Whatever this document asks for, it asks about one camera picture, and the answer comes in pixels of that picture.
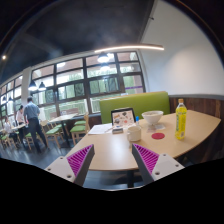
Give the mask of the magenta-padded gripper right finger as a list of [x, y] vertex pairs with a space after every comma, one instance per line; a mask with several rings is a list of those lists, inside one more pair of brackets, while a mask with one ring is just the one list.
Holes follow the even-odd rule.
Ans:
[[184, 166], [168, 154], [157, 154], [138, 144], [132, 145], [132, 154], [145, 185], [184, 169]]

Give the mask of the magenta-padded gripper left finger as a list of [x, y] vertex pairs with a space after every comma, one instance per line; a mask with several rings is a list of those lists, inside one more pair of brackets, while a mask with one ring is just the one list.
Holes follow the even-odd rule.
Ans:
[[82, 186], [94, 154], [94, 145], [91, 144], [68, 157], [58, 157], [45, 170], [69, 182]]

